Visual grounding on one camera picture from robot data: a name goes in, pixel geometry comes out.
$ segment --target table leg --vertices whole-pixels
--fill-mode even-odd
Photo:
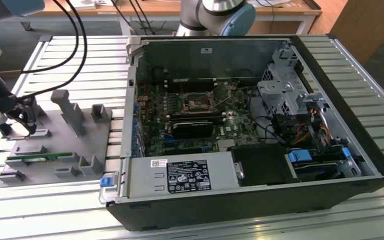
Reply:
[[[21,26],[22,26],[25,31],[30,31],[31,30],[29,21],[21,21],[19,23],[21,23]]]
[[[127,26],[127,23],[121,17],[117,18],[117,21],[118,21],[119,31],[122,33],[122,36],[130,36],[131,32],[130,32],[130,27]]]
[[[313,24],[315,17],[317,17],[315,15],[303,16],[303,20],[299,23],[295,34],[307,34],[309,33],[309,29],[311,27],[311,24]]]

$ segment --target green circuit board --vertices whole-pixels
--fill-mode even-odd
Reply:
[[[187,93],[169,93],[159,85],[146,86],[146,101],[141,104],[145,156],[219,152],[222,151],[218,147],[219,140],[231,140],[235,146],[259,143],[246,110],[247,88],[230,84],[229,81],[217,81],[217,87],[211,92]],[[215,111],[222,116],[222,122],[213,125],[209,136],[174,139],[170,134],[171,119],[166,116],[185,114],[185,109],[195,112]]]

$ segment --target power supply label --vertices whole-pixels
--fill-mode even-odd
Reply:
[[[206,160],[167,162],[166,181],[170,194],[210,190]]]

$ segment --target aluminum extrusion table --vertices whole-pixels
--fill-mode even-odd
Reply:
[[[299,38],[384,153],[382,89],[335,39],[321,35]],[[65,89],[70,90],[71,102],[82,109],[95,103],[114,108],[106,149],[106,171],[114,171],[119,167],[115,159],[122,137],[126,37],[90,36],[87,42],[86,65]],[[73,36],[54,36],[50,41],[39,42],[25,69],[57,64],[73,47]],[[65,81],[77,69],[81,56],[78,52],[66,66],[54,70],[21,75],[13,92],[21,95]],[[45,110],[55,107],[49,96],[37,96]],[[0,135],[0,171],[11,147],[13,142]],[[0,188],[0,239],[384,239],[384,188],[354,196],[327,210],[145,232],[122,228],[99,204],[98,190],[98,181]]]

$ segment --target gray floor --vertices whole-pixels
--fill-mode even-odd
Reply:
[[[161,21],[150,23],[153,29],[157,30],[157,34],[171,34],[178,23],[166,22],[163,26],[162,24]],[[90,36],[121,34],[117,22],[85,22],[83,25],[86,34]],[[37,22],[31,24],[31,28],[31,31],[23,31],[18,22],[0,22],[0,48],[3,52],[0,58],[0,71],[15,70],[23,67],[41,35],[74,35],[69,22]],[[143,34],[137,23],[133,23],[133,28],[138,34]],[[363,67],[384,88],[384,43]],[[3,80],[11,88],[17,77],[5,78]]]

